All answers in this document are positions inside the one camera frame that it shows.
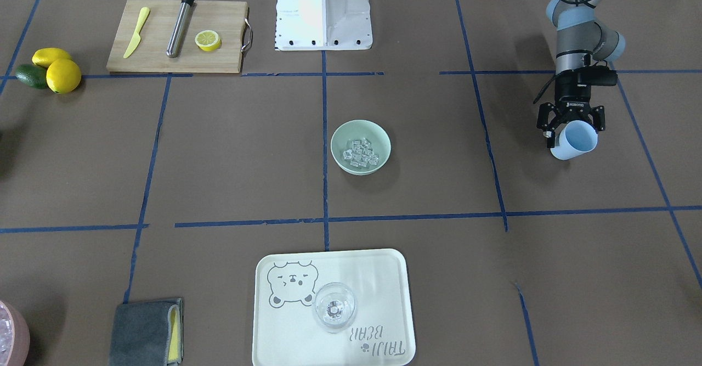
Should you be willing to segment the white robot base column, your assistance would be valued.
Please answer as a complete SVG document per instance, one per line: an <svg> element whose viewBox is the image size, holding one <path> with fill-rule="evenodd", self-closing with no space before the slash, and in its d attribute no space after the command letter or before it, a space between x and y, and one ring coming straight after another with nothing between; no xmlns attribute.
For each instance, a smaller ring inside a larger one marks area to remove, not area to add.
<svg viewBox="0 0 702 366"><path fill-rule="evenodd" d="M277 0L274 49L364 50L373 46L370 0Z"/></svg>

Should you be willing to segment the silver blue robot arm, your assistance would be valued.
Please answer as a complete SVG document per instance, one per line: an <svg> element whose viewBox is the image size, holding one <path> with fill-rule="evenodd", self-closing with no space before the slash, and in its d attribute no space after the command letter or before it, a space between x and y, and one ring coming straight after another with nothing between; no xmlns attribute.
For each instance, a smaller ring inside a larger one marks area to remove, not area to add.
<svg viewBox="0 0 702 366"><path fill-rule="evenodd" d="M534 99L538 103L554 85L554 101L541 103L536 128L548 148L557 144L557 129L583 121L596 133L606 128L604 106L590 104L592 87L616 86L619 77L611 63L625 49L624 36L597 19L602 0L551 0L546 16L557 29L554 76Z"/></svg>

